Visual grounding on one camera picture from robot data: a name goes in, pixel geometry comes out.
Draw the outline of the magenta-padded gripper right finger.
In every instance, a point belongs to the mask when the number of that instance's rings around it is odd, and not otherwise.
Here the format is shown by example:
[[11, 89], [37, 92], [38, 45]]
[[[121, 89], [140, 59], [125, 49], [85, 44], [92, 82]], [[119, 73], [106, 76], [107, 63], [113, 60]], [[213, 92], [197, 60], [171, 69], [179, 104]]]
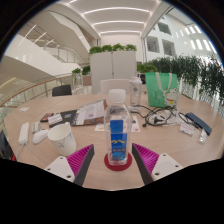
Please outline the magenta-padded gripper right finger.
[[145, 185], [183, 169], [183, 166], [167, 153], [157, 154], [136, 143], [132, 144], [132, 154]]

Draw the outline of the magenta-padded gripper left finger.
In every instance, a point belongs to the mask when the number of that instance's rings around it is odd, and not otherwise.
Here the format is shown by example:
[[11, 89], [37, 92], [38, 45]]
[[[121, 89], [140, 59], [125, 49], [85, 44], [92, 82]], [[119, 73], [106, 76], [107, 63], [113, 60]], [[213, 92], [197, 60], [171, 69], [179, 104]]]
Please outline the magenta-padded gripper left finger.
[[67, 157], [57, 157], [45, 170], [82, 186], [93, 156], [94, 145], [91, 144]]

